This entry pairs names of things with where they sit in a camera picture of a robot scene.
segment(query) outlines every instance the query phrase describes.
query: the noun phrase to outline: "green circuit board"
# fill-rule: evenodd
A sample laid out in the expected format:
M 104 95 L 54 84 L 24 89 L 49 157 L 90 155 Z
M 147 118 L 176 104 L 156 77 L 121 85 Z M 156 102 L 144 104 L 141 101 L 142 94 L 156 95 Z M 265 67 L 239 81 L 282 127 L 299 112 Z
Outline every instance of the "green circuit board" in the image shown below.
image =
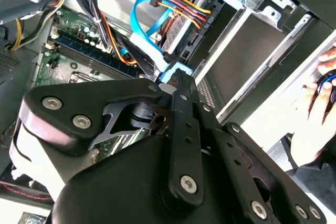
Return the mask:
M 35 86 L 53 85 L 71 82 L 112 80 L 104 74 L 88 68 L 78 62 L 75 62 L 63 55 L 44 52 L 39 64 L 38 74 L 35 80 Z
M 97 27 L 82 17 L 81 14 L 61 9 L 58 15 L 58 22 L 55 27 L 59 31 L 69 34 L 86 44 L 90 44 L 91 46 L 101 49 L 104 52 L 110 53 L 112 51 L 111 47 L 109 47 L 108 50 L 105 50 L 101 43 Z

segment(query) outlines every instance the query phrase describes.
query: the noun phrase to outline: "hand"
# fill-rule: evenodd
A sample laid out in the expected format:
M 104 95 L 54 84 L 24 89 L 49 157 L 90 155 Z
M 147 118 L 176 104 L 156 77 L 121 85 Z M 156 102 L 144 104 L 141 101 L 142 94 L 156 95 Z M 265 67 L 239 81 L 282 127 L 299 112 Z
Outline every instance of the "hand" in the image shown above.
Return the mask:
M 336 69 L 336 48 L 322 54 L 319 59 L 325 62 L 318 67 L 321 74 Z M 324 83 L 315 101 L 316 83 L 302 89 L 302 97 L 297 101 L 298 125 L 291 143 L 291 154 L 298 166 L 313 162 L 336 134 L 336 104 L 328 114 L 325 113 L 333 85 L 336 86 L 336 79 L 332 84 Z

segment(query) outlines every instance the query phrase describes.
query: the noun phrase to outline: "screw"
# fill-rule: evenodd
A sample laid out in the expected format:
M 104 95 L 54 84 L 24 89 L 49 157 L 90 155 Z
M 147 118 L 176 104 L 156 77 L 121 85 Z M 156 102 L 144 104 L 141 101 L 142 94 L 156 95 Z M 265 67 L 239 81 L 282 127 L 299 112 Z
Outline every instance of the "screw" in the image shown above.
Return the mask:
M 47 97 L 42 100 L 42 104 L 44 107 L 50 110 L 59 110 L 62 108 L 62 102 L 55 97 Z
M 317 212 L 317 210 L 314 207 L 309 206 L 309 210 L 317 219 L 319 220 L 321 219 L 321 215 L 319 214 L 319 212 Z
M 305 219 L 308 219 L 308 215 L 306 213 L 306 211 L 304 211 L 304 209 L 302 207 L 300 207 L 299 205 L 296 205 L 296 210 L 299 212 L 299 214 L 304 217 Z
M 72 63 L 70 63 L 70 67 L 71 67 L 72 69 L 77 69 L 77 68 L 78 68 L 78 65 L 77 65 L 77 63 L 72 62 Z
M 253 212 L 262 220 L 266 220 L 267 218 L 267 213 L 262 204 L 260 204 L 257 201 L 252 201 L 251 207 Z
M 210 108 L 209 108 L 209 106 L 208 106 L 208 105 L 206 105 L 206 104 L 203 104 L 203 108 L 205 109 L 205 111 L 207 111 L 207 112 L 210 112 Z
M 184 190 L 187 191 L 187 193 L 190 193 L 190 194 L 194 194 L 197 191 L 197 184 L 195 180 L 188 175 L 182 176 L 181 186 L 183 187 Z
M 76 115 L 72 119 L 73 124 L 81 129 L 87 129 L 91 126 L 91 120 L 85 115 Z
M 233 129 L 235 132 L 237 132 L 237 133 L 240 132 L 240 129 L 239 129 L 237 126 L 235 126 L 235 125 L 232 125 L 232 129 Z
M 188 98 L 187 98 L 185 95 L 183 95 L 183 94 L 180 94 L 180 97 L 181 97 L 183 100 L 185 100 L 185 101 L 188 100 Z
M 156 87 L 154 87 L 153 85 L 149 85 L 148 88 L 154 92 L 157 92 Z

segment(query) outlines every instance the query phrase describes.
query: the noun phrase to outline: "red wire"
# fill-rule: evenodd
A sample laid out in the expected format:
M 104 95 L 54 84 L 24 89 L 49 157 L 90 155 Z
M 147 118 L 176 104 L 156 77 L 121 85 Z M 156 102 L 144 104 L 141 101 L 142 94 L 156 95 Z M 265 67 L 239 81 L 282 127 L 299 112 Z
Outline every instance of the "red wire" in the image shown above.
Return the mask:
M 181 6 L 183 9 L 187 10 L 189 13 L 191 13 L 192 15 L 196 16 L 197 18 L 199 18 L 200 20 L 206 22 L 206 19 L 205 17 L 201 16 L 200 14 L 198 14 L 197 12 L 191 10 L 190 8 L 188 8 L 186 5 L 183 5 L 181 3 L 179 3 L 178 1 L 176 0 L 170 0 L 172 2 L 174 2 L 176 5 L 179 5 Z
M 52 199 L 52 198 L 50 198 L 50 197 L 35 197 L 35 196 L 33 196 L 33 195 L 26 194 L 26 193 L 24 193 L 24 192 L 22 192 L 22 191 L 17 191 L 17 190 L 15 190 L 15 189 L 13 189 L 13 188 L 7 186 L 7 185 L 4 185 L 4 184 L 2 184 L 2 186 L 3 186 L 4 188 L 6 188 L 7 190 L 12 191 L 12 192 L 15 193 L 15 194 L 21 194 L 21 195 L 23 195 L 23 196 L 26 196 L 26 197 L 29 197 L 29 198 L 32 198 L 32 199 L 39 199 L 39 200 L 51 200 L 51 199 Z

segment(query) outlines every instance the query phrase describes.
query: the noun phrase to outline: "white cable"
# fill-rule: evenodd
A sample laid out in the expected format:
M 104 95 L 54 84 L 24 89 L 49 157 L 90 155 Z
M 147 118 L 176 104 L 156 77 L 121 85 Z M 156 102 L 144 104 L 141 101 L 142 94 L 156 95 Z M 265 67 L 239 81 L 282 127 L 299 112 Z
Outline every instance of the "white cable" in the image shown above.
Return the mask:
M 20 44 L 15 50 L 25 46 L 26 44 L 29 44 L 31 42 L 33 42 L 35 39 L 38 38 L 38 36 L 42 33 L 42 31 L 44 30 L 46 24 L 48 23 L 48 20 L 52 17 L 52 15 L 54 15 L 64 4 L 65 0 L 61 0 L 60 3 L 58 4 L 58 6 L 55 8 L 55 10 L 53 10 L 51 13 L 48 14 L 48 16 L 45 18 L 45 20 L 42 23 L 41 29 L 40 31 L 37 33 L 37 35 L 35 35 L 35 37 L 33 37 L 32 39 L 30 39 L 29 41 Z

